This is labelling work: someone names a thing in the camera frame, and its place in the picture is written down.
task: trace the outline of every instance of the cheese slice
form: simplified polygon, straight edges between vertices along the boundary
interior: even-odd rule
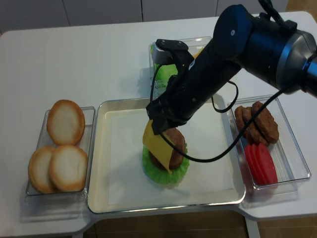
[[[203,51],[203,49],[199,50],[193,57],[196,59],[197,56],[201,53],[201,51]]]
[[[152,129],[153,120],[149,120],[143,134],[143,144],[147,149],[157,158],[157,160],[166,168],[171,174],[172,171],[169,169],[169,161],[172,156],[173,148],[165,142],[160,135],[154,135]],[[171,142],[172,140],[163,132],[163,135]]]

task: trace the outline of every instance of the floor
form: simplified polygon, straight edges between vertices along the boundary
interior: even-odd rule
[[[289,0],[286,11],[307,11],[317,21],[317,0]]]
[[[317,0],[290,0],[287,11],[307,11],[317,21]],[[258,222],[261,238],[317,238],[317,217]],[[247,238],[242,215],[231,211],[110,219],[84,238]]]

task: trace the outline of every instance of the metal tray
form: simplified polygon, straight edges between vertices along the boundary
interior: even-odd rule
[[[217,107],[225,108],[220,95]],[[237,151],[208,164],[190,162],[177,185],[152,182],[142,167],[142,136],[149,99],[108,101],[97,113],[88,207],[93,213],[187,209],[240,203],[245,196]],[[211,158],[233,141],[227,114],[214,111],[208,100],[184,126],[188,153]]]

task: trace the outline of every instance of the food container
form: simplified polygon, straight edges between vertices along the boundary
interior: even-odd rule
[[[188,52],[192,56],[194,56],[195,54],[200,52],[209,43],[210,40],[211,40],[211,37],[206,36],[206,37],[184,39],[180,41],[184,42],[188,46]],[[151,74],[150,86],[152,85],[154,72],[158,66],[157,64],[153,64],[153,59],[152,59],[153,44],[149,45],[150,74]],[[153,92],[154,97],[158,97],[166,90],[166,86],[167,86],[167,82],[169,80],[170,74],[173,75],[173,72],[177,73],[177,69],[174,64],[165,65],[163,67],[166,67],[165,70],[170,71],[171,73],[167,72],[166,78],[156,79],[155,85],[154,85],[154,92]]]
[[[217,107],[224,108],[220,95]],[[181,210],[240,203],[245,196],[238,155],[231,150],[221,160],[202,164],[190,161],[178,184],[150,180],[142,166],[142,136],[149,120],[149,99],[108,101],[97,114],[88,207],[93,213]],[[216,156],[233,141],[226,114],[214,111],[208,100],[179,128],[188,153],[198,158]]]
[[[234,138],[238,134],[238,129],[234,119],[234,111],[238,106],[251,107],[256,101],[266,102],[271,95],[262,97],[252,97],[237,100],[230,111],[228,117],[231,122],[231,129]],[[241,137],[237,150],[240,154],[240,166],[246,184],[249,184],[247,191],[249,195],[281,194],[296,191],[300,185],[298,182],[307,181],[311,177],[311,172],[306,164],[302,152],[297,144],[296,138],[287,121],[282,106],[278,99],[273,100],[267,109],[271,112],[275,122],[278,124],[279,140],[275,144],[270,144],[268,150],[273,159],[278,183],[258,185],[251,175],[247,161],[245,159],[244,148],[248,144],[247,140]]]
[[[87,172],[86,172],[86,180],[85,186],[81,191],[76,192],[57,192],[52,194],[43,194],[37,192],[31,185],[30,181],[28,181],[26,191],[25,191],[25,201],[26,203],[42,203],[42,204],[52,204],[52,203],[73,203],[73,202],[84,202],[87,197],[87,188],[89,184],[89,176],[90,176],[90,168],[92,162],[92,143],[94,138],[94,122],[95,122],[95,108],[93,107],[85,107],[81,108],[84,116],[85,116],[85,131],[82,139],[76,145],[81,148],[88,156],[88,164],[87,164]],[[48,115],[50,110],[45,112],[44,121],[42,124],[42,130],[40,133],[39,141],[37,148],[50,145],[57,147],[48,134],[46,125],[48,120]]]

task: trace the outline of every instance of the burger patty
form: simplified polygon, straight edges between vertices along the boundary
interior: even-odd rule
[[[236,120],[238,119],[240,121],[240,123],[243,125],[241,128],[238,127],[239,131],[241,131],[242,128],[244,127],[244,125],[245,125],[244,120],[243,120],[243,112],[244,112],[244,110],[245,110],[245,108],[241,106],[241,109],[239,109],[239,111],[241,111],[241,112],[238,112],[237,113],[238,117],[236,117]],[[250,135],[250,132],[248,131],[248,129],[246,129],[244,131],[243,136],[244,136],[244,138],[247,139],[247,141],[248,141],[248,143],[250,145],[252,145],[254,143],[254,140],[252,139],[252,136]]]
[[[244,127],[243,109],[244,109],[244,107],[239,106],[234,111],[234,115],[236,117],[236,124],[237,124],[237,127],[238,127],[239,131],[241,131],[242,128]],[[247,136],[247,131],[245,130],[244,133],[243,133],[243,137],[246,138],[246,136]]]
[[[251,113],[251,107],[247,107],[243,110],[243,120],[244,122],[247,122],[251,119],[252,117],[252,113]],[[269,142],[267,140],[265,140],[260,132],[258,131],[258,129],[254,126],[253,123],[251,123],[249,125],[249,127],[247,128],[247,131],[250,133],[252,139],[254,140],[254,142],[256,144],[259,143],[263,143],[265,146],[269,146]]]
[[[179,130],[177,130],[176,128],[168,129],[166,131],[166,135],[171,139],[171,141],[173,141],[174,145],[178,149],[180,149],[182,152],[185,153],[185,150],[186,150],[185,138],[182,135],[182,133],[180,133]],[[162,170],[166,170],[164,166],[157,160],[157,158],[155,158],[155,156],[151,152],[150,152],[150,159],[156,167]],[[183,159],[184,157],[181,154],[173,150],[172,156],[169,161],[169,169],[172,170],[172,169],[178,168],[182,164]]]
[[[253,103],[252,105],[252,115],[255,114],[263,104],[259,101]],[[263,133],[264,137],[270,143],[276,143],[279,138],[277,124],[274,121],[273,116],[267,108],[264,108],[263,111],[255,119],[257,126]]]

